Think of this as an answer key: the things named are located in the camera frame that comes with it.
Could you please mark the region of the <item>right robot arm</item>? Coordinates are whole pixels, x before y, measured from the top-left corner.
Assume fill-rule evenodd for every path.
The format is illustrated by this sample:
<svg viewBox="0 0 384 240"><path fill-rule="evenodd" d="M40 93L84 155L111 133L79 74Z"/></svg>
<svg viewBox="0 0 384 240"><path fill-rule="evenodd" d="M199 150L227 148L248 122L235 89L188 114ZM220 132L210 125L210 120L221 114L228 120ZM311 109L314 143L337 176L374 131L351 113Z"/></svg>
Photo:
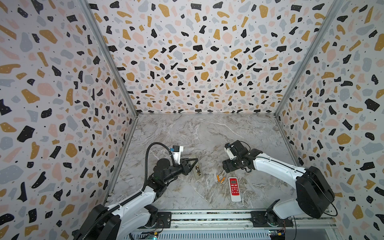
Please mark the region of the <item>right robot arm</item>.
<svg viewBox="0 0 384 240"><path fill-rule="evenodd" d="M333 204L335 194L322 172L316 167L297 167L251 149L242 141L225 144L229 159L223 161L226 173L238 169L250 173L253 170L276 177L296 190L296 196L281 201L275 200L266 210L264 216L258 216L256 222L277 227L289 217L306 214L319 219L326 209Z"/></svg>

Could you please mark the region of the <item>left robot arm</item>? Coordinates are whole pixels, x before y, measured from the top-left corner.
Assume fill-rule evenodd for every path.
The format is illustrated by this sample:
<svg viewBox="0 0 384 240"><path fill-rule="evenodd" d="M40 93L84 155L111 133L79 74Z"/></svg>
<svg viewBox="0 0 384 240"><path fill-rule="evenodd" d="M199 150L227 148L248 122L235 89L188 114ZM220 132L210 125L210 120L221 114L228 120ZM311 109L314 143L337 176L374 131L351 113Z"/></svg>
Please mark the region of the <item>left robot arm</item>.
<svg viewBox="0 0 384 240"><path fill-rule="evenodd" d="M144 190L108 207L95 206L76 232L75 240L118 240L140 227L155 225L158 209L152 205L179 175L188 175L198 159L181 159L172 166L168 159L160 159L148 177Z"/></svg>

